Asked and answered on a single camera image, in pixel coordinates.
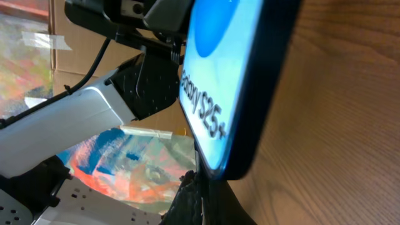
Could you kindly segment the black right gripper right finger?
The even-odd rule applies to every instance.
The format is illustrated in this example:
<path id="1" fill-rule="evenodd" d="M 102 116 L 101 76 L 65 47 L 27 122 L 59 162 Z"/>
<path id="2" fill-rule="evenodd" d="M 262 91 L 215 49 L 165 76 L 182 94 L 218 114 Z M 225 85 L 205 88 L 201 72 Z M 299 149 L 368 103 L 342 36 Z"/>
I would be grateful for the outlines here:
<path id="1" fill-rule="evenodd" d="M 206 224 L 256 225 L 243 209 L 227 181 L 209 181 L 206 185 Z"/>

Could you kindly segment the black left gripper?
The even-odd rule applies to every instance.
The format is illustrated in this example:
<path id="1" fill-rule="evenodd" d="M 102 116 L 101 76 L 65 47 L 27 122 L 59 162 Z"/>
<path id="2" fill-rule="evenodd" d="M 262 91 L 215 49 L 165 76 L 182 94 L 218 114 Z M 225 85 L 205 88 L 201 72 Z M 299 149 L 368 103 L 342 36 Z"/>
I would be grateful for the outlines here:
<path id="1" fill-rule="evenodd" d="M 68 0 L 67 18 L 130 48 L 179 56 L 193 0 Z"/>

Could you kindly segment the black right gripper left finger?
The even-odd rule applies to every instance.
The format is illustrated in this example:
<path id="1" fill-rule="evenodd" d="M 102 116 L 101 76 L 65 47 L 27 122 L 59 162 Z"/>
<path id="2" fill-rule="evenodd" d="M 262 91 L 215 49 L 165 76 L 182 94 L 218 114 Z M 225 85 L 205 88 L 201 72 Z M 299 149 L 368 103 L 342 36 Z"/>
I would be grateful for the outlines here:
<path id="1" fill-rule="evenodd" d="M 188 171 L 180 178 L 181 184 L 168 212 L 160 225 L 201 225 L 203 223 L 202 199 L 197 173 Z"/>

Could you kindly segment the blue Galaxy smartphone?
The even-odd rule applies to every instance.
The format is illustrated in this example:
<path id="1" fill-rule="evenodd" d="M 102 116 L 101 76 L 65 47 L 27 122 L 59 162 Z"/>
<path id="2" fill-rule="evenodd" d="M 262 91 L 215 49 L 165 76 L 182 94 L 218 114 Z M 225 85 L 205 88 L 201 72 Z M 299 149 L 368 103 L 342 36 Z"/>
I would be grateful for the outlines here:
<path id="1" fill-rule="evenodd" d="M 300 0 L 197 0 L 179 102 L 210 179 L 249 170 L 278 85 Z"/>

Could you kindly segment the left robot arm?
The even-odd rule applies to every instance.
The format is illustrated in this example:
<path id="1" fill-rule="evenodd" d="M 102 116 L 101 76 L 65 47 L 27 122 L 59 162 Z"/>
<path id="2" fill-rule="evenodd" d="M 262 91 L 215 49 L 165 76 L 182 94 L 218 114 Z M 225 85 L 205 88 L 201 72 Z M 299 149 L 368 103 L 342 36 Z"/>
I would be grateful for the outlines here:
<path id="1" fill-rule="evenodd" d="M 192 7 L 192 0 L 64 3 L 72 23 L 105 40 L 77 84 L 1 120 L 2 224 L 161 222 L 74 179 L 58 153 L 176 101 Z"/>

